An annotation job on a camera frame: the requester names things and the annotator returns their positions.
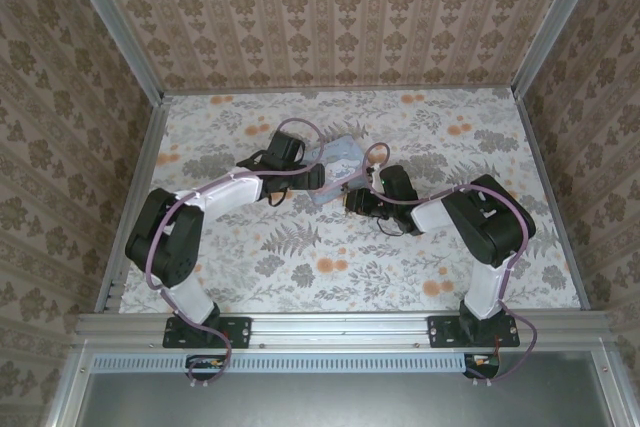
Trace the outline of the black connector board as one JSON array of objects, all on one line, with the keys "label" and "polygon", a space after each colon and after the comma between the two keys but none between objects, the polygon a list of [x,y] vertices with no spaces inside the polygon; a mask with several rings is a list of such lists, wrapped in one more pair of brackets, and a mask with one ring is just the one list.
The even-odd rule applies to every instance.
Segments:
[{"label": "black connector board", "polygon": [[192,384],[211,383],[225,370],[225,355],[192,355],[185,360],[186,376]]},{"label": "black connector board", "polygon": [[465,354],[464,376],[470,379],[493,379],[498,375],[500,357],[498,354]]}]

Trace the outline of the aluminium side rail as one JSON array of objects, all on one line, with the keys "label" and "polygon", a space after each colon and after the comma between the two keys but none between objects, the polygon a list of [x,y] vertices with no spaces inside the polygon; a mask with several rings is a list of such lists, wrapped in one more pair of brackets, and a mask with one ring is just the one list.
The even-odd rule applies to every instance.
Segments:
[{"label": "aluminium side rail", "polygon": [[95,313],[118,313],[130,268],[125,246],[149,191],[168,117],[169,99],[164,96],[153,107],[131,180],[123,213],[116,231]]},{"label": "aluminium side rail", "polygon": [[567,262],[569,273],[571,274],[572,283],[576,289],[576,295],[580,303],[581,310],[590,310],[591,305],[584,287],[584,283],[581,278],[580,268],[576,263],[576,258],[567,235],[562,215],[560,213],[556,197],[554,195],[551,182],[548,177],[548,173],[545,167],[544,159],[541,154],[537,139],[535,137],[534,129],[528,116],[528,112],[524,101],[513,94],[515,104],[520,116],[522,126],[524,128],[529,147],[531,149],[531,155],[534,159],[536,169],[540,178],[541,185],[543,187],[549,210],[551,212],[552,219],[555,224],[555,228],[559,237],[560,245],[562,246],[565,260]]}]

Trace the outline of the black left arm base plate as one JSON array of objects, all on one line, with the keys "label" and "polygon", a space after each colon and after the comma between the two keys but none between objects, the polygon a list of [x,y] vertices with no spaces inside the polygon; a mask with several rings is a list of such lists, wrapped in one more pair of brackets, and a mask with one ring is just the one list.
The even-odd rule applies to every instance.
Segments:
[{"label": "black left arm base plate", "polygon": [[[247,349],[251,338],[252,319],[221,317],[216,330],[229,340],[233,348]],[[174,316],[165,324],[162,346],[167,349],[222,349],[225,343],[214,334],[192,327]]]}]

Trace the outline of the aluminium corner post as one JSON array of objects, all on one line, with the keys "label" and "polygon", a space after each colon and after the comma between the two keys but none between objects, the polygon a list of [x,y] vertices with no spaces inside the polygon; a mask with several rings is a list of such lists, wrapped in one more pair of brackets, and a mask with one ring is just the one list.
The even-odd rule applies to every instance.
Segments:
[{"label": "aluminium corner post", "polygon": [[161,105],[164,89],[147,60],[141,43],[128,25],[124,10],[117,5],[116,0],[90,1],[151,105]]},{"label": "aluminium corner post", "polygon": [[579,0],[553,0],[518,68],[511,90],[521,100],[558,40]]}]

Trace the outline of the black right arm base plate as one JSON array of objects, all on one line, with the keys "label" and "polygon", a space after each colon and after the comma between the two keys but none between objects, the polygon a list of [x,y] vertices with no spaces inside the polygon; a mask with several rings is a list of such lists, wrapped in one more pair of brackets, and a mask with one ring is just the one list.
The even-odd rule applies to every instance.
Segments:
[{"label": "black right arm base plate", "polygon": [[427,324],[432,348],[489,348],[496,344],[520,346],[515,319],[503,312],[485,320],[462,315],[430,316]]}]

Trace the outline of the aluminium back rail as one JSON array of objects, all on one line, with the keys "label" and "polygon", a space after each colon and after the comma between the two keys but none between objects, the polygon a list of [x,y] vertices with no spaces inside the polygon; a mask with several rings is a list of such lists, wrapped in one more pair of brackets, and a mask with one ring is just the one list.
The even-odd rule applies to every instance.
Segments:
[{"label": "aluminium back rail", "polygon": [[268,87],[268,88],[224,88],[208,90],[165,90],[163,98],[173,96],[196,95],[239,95],[239,94],[271,94],[271,93],[322,93],[322,92],[360,92],[360,91],[434,91],[455,90],[473,91],[479,89],[506,89],[513,93],[510,85],[395,85],[395,86],[316,86],[316,87]]}]

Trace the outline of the grey metal sheet panel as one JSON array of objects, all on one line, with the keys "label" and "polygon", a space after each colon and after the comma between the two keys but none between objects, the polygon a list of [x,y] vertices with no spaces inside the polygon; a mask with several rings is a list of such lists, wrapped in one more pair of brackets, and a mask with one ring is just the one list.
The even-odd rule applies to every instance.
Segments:
[{"label": "grey metal sheet panel", "polygon": [[459,375],[98,374],[78,427],[613,427],[589,373],[492,386]]}]

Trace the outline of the light blue cartoon print box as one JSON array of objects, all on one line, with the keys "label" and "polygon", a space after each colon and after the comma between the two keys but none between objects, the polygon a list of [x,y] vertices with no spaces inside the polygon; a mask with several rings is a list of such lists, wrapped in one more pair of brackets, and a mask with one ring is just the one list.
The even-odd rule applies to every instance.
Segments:
[{"label": "light blue cartoon print box", "polygon": [[342,186],[350,190],[363,188],[363,158],[364,151],[351,135],[328,142],[320,159],[325,166],[325,183],[319,190],[309,192],[311,201],[320,206],[340,197]]}]

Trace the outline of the aluminium front rail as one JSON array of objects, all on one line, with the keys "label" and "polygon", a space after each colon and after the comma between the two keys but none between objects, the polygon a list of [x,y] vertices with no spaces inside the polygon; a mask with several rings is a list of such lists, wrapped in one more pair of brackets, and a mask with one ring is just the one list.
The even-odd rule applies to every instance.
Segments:
[{"label": "aluminium front rail", "polygon": [[[251,351],[401,352],[430,348],[431,317],[445,311],[379,313],[249,313]],[[524,310],[538,332],[535,350],[591,351],[615,347],[616,336],[598,311]],[[83,314],[71,348],[100,352],[162,349],[167,314]]]}]

